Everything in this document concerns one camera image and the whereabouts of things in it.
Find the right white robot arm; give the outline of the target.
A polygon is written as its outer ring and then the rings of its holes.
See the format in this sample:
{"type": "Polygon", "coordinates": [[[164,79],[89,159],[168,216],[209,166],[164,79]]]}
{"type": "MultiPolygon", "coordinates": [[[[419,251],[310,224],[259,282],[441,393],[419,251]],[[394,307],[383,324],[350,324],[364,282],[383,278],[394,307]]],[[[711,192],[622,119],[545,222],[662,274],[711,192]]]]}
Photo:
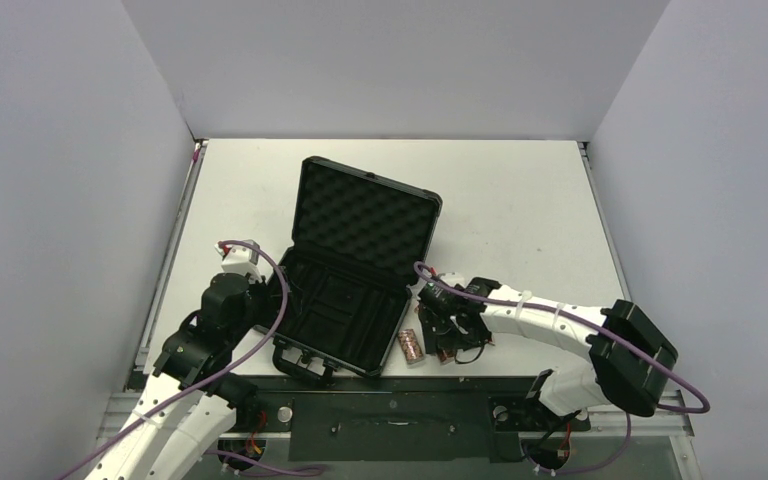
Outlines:
{"type": "Polygon", "coordinates": [[[651,417],[678,360],[652,320],[622,299],[610,307],[583,307],[481,277],[466,286],[439,279],[420,290],[418,316],[427,347],[440,353],[483,348],[495,335],[508,334],[583,359],[581,367],[541,373],[523,402],[526,418],[538,427],[608,404],[651,417]]]}

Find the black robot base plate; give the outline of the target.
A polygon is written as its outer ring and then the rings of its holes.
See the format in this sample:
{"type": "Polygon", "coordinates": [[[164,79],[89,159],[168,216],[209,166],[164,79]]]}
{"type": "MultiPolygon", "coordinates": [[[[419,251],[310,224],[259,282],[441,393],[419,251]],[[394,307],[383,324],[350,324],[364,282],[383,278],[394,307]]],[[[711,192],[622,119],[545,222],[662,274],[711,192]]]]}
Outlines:
{"type": "Polygon", "coordinates": [[[254,394],[235,410],[224,400],[199,402],[195,424],[209,446],[258,458],[283,439],[292,461],[555,460],[562,436],[589,431],[597,412],[554,415],[539,405],[534,377],[252,381],[254,394]]]}

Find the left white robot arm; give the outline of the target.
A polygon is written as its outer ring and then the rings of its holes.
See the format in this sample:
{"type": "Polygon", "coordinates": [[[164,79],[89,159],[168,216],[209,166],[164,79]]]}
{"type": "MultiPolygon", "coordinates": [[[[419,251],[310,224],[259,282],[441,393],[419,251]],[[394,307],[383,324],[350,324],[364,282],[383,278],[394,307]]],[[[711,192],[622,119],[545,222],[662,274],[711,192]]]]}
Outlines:
{"type": "Polygon", "coordinates": [[[201,306],[164,343],[126,422],[87,459],[90,479],[182,479],[219,436],[245,430],[258,416],[257,388],[236,374],[275,335],[289,308],[281,268],[280,303],[271,327],[249,350],[237,345],[266,310],[266,282],[252,273],[221,273],[201,306]]]}

